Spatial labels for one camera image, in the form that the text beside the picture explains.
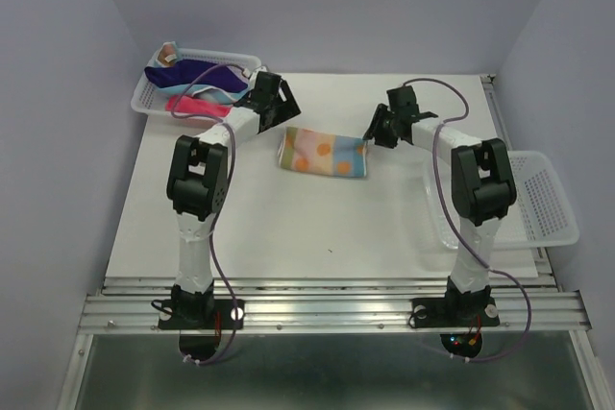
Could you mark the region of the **pink towel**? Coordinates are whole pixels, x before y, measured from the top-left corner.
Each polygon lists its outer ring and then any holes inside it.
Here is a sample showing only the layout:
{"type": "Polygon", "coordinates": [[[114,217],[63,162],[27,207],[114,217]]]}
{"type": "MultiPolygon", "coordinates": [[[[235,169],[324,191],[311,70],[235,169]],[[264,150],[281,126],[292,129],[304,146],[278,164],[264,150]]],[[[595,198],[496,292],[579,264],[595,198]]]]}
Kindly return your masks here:
{"type": "Polygon", "coordinates": [[[221,105],[207,100],[189,96],[172,96],[168,99],[165,110],[176,119],[224,119],[232,110],[232,105],[221,105]]]}

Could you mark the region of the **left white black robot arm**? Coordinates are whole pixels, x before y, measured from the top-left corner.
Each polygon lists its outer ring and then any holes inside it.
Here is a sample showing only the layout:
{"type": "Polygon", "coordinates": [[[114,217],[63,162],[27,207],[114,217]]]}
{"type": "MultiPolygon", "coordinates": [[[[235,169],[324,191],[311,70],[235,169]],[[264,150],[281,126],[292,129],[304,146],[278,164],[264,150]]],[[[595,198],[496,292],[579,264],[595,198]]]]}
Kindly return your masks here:
{"type": "Polygon", "coordinates": [[[168,300],[155,301],[163,330],[209,329],[217,316],[232,321],[227,301],[215,301],[210,239],[230,186],[238,146],[298,116],[287,81],[258,71],[247,93],[224,115],[211,109],[173,112],[177,118],[212,123],[196,136],[182,135],[174,146],[166,185],[179,225],[179,270],[168,300]]]}

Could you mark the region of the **orange polka dot towel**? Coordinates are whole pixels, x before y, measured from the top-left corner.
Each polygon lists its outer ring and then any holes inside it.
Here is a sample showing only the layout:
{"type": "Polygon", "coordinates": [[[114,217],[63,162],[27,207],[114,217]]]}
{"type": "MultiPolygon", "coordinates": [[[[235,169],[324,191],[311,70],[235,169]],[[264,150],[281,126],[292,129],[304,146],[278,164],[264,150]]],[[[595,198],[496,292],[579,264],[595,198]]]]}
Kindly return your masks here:
{"type": "Polygon", "coordinates": [[[367,177],[367,144],[357,137],[287,127],[278,151],[280,168],[317,176],[367,177]]]}

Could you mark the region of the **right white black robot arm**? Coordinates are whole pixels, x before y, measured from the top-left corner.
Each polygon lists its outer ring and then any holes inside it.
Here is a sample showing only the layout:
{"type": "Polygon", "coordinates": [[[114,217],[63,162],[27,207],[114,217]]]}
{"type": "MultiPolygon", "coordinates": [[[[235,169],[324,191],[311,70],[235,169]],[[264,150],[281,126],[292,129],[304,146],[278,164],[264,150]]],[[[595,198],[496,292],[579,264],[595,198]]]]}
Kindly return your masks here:
{"type": "Polygon", "coordinates": [[[500,138],[480,139],[419,108],[411,84],[388,90],[388,101],[376,107],[363,138],[393,149],[404,141],[431,155],[433,174],[450,169],[449,199],[440,204],[457,237],[454,268],[440,298],[415,298],[409,324],[413,328],[461,328],[475,320],[499,322],[491,296],[490,255],[495,236],[517,200],[507,148],[500,138]]]}

